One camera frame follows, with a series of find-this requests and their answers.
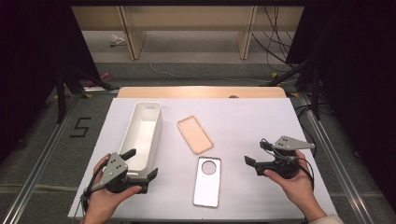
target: metal rail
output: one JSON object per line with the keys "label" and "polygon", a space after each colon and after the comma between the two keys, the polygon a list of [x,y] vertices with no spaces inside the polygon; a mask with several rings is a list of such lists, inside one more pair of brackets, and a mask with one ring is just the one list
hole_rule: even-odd
{"label": "metal rail", "polygon": [[[300,101],[303,105],[310,105],[310,101],[305,93],[301,94]],[[316,120],[314,114],[311,111],[308,111],[307,114],[312,126],[315,129],[315,133],[318,135],[320,143],[323,145],[324,151],[326,152],[332,168],[334,169],[334,172],[340,181],[341,187],[343,188],[344,193],[346,194],[346,197],[348,198],[349,203],[352,206],[356,217],[358,218],[359,223],[374,223],[367,209],[366,203],[353,184],[352,179],[349,177],[347,169],[338,157],[338,154],[332,145],[332,141],[326,134],[326,131],[324,130],[320,120]]]}
{"label": "metal rail", "polygon": [[73,110],[73,107],[76,105],[78,99],[79,99],[79,95],[75,95],[72,97],[72,101],[70,103],[66,115],[64,116],[64,119],[62,120],[61,123],[56,124],[55,129],[53,130],[51,137],[49,138],[49,141],[47,142],[46,146],[41,152],[38,161],[35,163],[35,167],[33,168],[32,172],[29,174],[27,180],[23,184],[20,193],[15,198],[12,205],[9,207],[6,218],[3,221],[4,224],[18,223],[24,208],[26,207],[26,205],[29,202],[29,199],[32,196],[32,193],[35,189],[35,185],[37,184],[38,179],[44,172],[44,169],[46,168],[50,160],[52,152],[56,148],[58,141],[62,136],[62,132],[64,130],[64,126],[67,122],[67,119],[70,116],[71,111]]}

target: phone case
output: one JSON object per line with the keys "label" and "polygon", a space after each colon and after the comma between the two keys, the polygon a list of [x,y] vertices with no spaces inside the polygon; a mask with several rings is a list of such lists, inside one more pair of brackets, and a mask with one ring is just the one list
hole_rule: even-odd
{"label": "phone case", "polygon": [[201,154],[213,147],[213,142],[195,116],[180,120],[177,127],[195,154]]}
{"label": "phone case", "polygon": [[193,204],[218,207],[220,178],[221,160],[219,158],[200,157],[198,160]]}

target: white rectangular container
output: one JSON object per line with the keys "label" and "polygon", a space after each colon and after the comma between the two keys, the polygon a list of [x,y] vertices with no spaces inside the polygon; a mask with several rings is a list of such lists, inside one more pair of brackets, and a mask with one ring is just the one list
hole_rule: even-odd
{"label": "white rectangular container", "polygon": [[155,102],[140,102],[134,106],[120,154],[136,149],[136,155],[126,161],[128,176],[146,178],[153,170],[163,118],[161,105]]}

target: white sleeve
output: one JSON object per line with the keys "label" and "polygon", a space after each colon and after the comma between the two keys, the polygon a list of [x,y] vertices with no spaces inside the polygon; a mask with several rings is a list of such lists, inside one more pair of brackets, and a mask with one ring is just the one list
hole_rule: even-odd
{"label": "white sleeve", "polygon": [[326,217],[320,218],[318,220],[315,220],[313,222],[310,222],[309,224],[343,224],[343,220],[339,218],[336,215],[328,215]]}

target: human hand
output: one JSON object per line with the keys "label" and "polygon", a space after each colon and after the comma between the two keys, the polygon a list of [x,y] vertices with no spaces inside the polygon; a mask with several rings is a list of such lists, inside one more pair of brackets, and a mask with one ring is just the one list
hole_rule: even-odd
{"label": "human hand", "polygon": [[[296,153],[298,158],[305,159],[302,152],[296,150]],[[304,160],[299,160],[299,164],[309,171]],[[301,169],[292,179],[284,179],[278,173],[268,169],[264,171],[264,174],[285,191],[286,196],[303,212],[308,222],[327,216],[315,198],[310,178]]]}
{"label": "human hand", "polygon": [[[95,166],[94,172],[99,169],[99,166],[110,158],[110,154],[105,155]],[[103,171],[100,171],[94,180],[94,183],[99,183],[103,175]],[[132,197],[138,193],[142,188],[140,186],[134,186],[126,189],[121,193],[112,193],[107,189],[99,189],[95,191],[90,198],[88,211],[82,220],[81,224],[99,224],[104,223],[116,211],[117,206],[125,199]]]}

